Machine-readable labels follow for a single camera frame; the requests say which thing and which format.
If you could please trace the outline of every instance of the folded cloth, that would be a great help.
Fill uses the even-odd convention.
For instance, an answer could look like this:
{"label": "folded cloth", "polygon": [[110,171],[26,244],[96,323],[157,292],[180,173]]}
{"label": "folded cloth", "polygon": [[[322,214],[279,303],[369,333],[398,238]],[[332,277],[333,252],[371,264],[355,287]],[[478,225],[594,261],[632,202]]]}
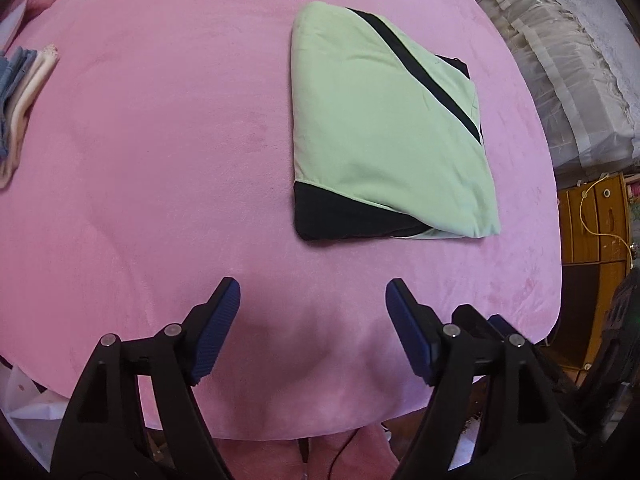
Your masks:
{"label": "folded cloth", "polygon": [[23,50],[18,47],[11,61],[0,58],[0,69],[4,65],[4,71],[0,72],[0,160],[8,155],[8,124],[4,114],[6,102],[31,67],[36,55],[36,50]]}
{"label": "folded cloth", "polygon": [[294,222],[305,240],[500,232],[466,65],[385,18],[313,2],[291,44]]}
{"label": "folded cloth", "polygon": [[26,113],[57,62],[58,51],[56,47],[52,44],[47,45],[38,52],[29,71],[23,76],[9,99],[6,106],[6,121],[9,126],[8,155],[0,163],[0,189],[9,184],[14,171],[20,164],[20,151],[28,122]]}

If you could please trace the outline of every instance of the blue gripper pad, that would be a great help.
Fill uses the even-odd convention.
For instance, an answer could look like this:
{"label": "blue gripper pad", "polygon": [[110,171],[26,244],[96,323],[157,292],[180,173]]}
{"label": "blue gripper pad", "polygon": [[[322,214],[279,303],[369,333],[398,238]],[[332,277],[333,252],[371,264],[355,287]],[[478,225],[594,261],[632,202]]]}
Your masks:
{"label": "blue gripper pad", "polygon": [[192,353],[193,367],[189,374],[193,386],[211,373],[239,307],[239,283],[233,278],[223,278],[209,301],[194,307],[184,321],[188,330],[187,352]]}
{"label": "blue gripper pad", "polygon": [[493,314],[487,321],[498,332],[500,332],[500,335],[502,336],[503,339],[507,339],[511,334],[518,334],[519,333],[500,314]]}
{"label": "blue gripper pad", "polygon": [[435,317],[435,314],[429,307],[418,304],[404,282],[398,278],[387,284],[385,299],[386,310],[389,312],[414,374],[423,378],[425,383],[434,386],[436,380],[434,364],[439,358],[440,338],[437,335],[436,326],[426,326],[425,322],[418,324],[415,314],[418,313],[418,309],[423,309],[423,314],[427,317],[429,317],[428,314],[433,314]]}

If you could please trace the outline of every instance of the metal screw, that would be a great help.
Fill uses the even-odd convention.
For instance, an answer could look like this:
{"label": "metal screw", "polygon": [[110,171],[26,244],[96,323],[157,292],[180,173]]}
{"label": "metal screw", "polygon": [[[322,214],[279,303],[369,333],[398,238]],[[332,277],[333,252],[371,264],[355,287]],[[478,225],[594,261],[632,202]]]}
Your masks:
{"label": "metal screw", "polygon": [[449,337],[457,337],[460,335],[460,327],[458,325],[454,325],[453,323],[449,323],[443,326],[442,331]]}
{"label": "metal screw", "polygon": [[164,327],[164,334],[169,337],[177,336],[180,332],[182,332],[182,327],[177,323],[171,323],[171,325]]}
{"label": "metal screw", "polygon": [[511,343],[514,346],[517,346],[518,348],[520,348],[521,346],[524,346],[524,343],[526,343],[527,340],[524,339],[520,334],[511,334],[509,336],[509,343]]}
{"label": "metal screw", "polygon": [[102,346],[111,346],[116,342],[115,334],[105,334],[100,338],[100,344]]}

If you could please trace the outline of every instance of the light green cloth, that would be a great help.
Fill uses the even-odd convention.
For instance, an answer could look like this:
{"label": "light green cloth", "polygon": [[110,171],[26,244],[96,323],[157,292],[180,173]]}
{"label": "light green cloth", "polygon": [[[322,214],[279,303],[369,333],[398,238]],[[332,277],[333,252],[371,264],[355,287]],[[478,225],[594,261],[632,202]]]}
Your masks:
{"label": "light green cloth", "polygon": [[[380,19],[479,129],[475,85]],[[297,181],[433,227],[413,238],[500,232],[484,147],[353,11],[299,12],[291,78]]]}

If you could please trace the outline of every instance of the black cable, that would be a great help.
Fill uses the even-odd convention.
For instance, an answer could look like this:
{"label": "black cable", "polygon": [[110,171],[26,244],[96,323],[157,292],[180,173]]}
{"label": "black cable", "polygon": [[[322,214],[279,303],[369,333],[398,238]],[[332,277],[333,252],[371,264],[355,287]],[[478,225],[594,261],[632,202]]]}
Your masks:
{"label": "black cable", "polygon": [[338,461],[338,457],[342,454],[344,449],[351,443],[351,441],[353,440],[353,437],[356,436],[356,433],[358,433],[359,431],[360,431],[360,428],[353,431],[353,433],[351,433],[351,436],[347,439],[347,442],[345,442],[342,445],[342,447],[340,448],[340,451],[338,451],[338,454],[334,457],[334,461],[331,462],[331,467],[329,468],[329,474],[327,475],[326,480],[331,480],[331,473],[334,471],[334,465]]}

